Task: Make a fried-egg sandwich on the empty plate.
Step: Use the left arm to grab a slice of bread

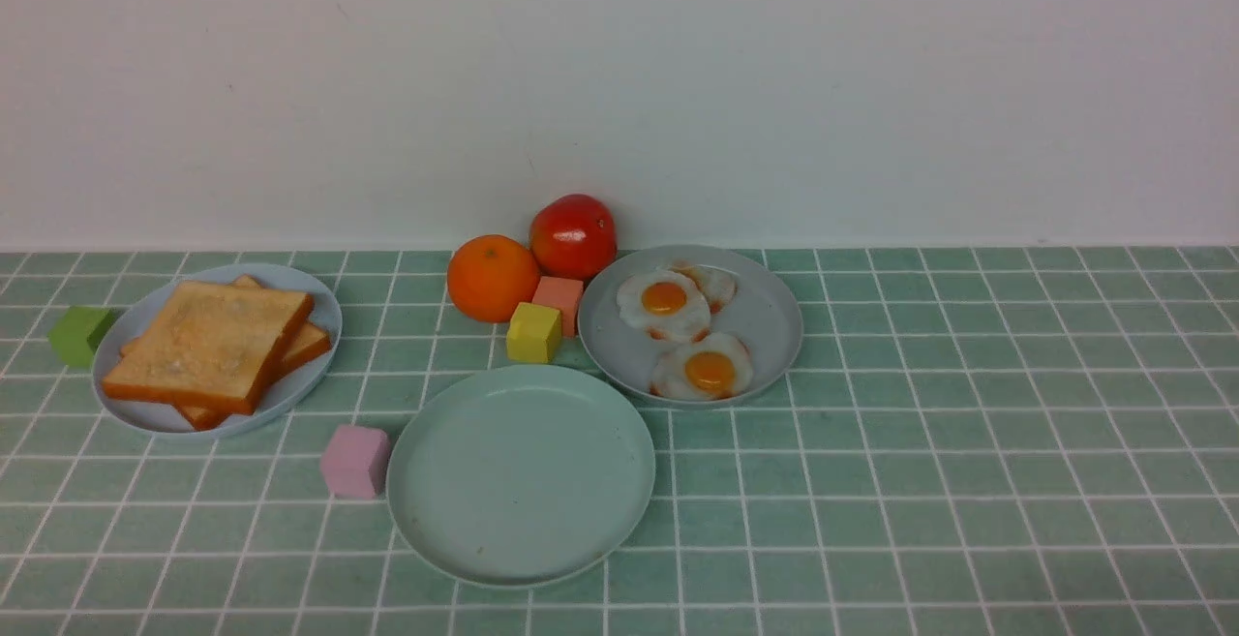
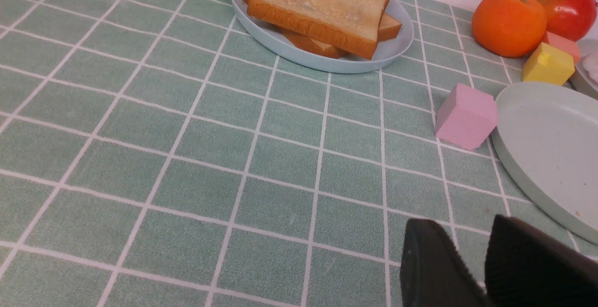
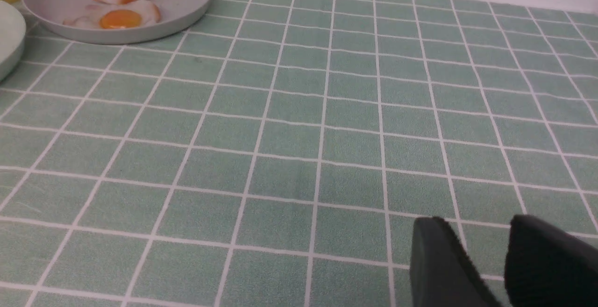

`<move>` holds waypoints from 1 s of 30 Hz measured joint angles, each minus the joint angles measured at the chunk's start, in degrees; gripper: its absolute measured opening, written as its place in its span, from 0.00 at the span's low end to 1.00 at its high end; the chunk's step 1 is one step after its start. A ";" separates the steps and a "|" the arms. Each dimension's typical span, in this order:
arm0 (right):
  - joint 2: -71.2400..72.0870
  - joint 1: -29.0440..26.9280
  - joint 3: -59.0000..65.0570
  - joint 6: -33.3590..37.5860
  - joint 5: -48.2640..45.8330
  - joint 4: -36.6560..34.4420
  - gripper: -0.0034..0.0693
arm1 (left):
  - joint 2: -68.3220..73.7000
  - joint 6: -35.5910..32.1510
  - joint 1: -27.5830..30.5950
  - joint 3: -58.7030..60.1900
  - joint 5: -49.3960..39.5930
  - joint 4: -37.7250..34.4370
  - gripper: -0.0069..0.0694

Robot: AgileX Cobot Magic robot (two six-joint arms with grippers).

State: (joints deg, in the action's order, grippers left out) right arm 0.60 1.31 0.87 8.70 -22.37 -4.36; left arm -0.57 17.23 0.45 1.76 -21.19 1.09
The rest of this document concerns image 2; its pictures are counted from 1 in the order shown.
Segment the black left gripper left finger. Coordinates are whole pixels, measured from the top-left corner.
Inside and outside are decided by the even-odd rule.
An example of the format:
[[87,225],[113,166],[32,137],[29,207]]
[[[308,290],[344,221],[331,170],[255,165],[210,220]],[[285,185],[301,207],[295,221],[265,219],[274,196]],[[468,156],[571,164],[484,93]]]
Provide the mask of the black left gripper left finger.
[[400,282],[404,307],[489,307],[446,231],[435,221],[406,222]]

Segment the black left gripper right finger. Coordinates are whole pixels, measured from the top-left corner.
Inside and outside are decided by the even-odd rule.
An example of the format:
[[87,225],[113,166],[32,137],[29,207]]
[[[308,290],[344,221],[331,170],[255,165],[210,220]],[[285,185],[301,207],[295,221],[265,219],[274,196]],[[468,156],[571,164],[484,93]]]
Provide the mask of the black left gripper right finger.
[[496,215],[485,287],[498,307],[595,307],[598,265],[519,218]]

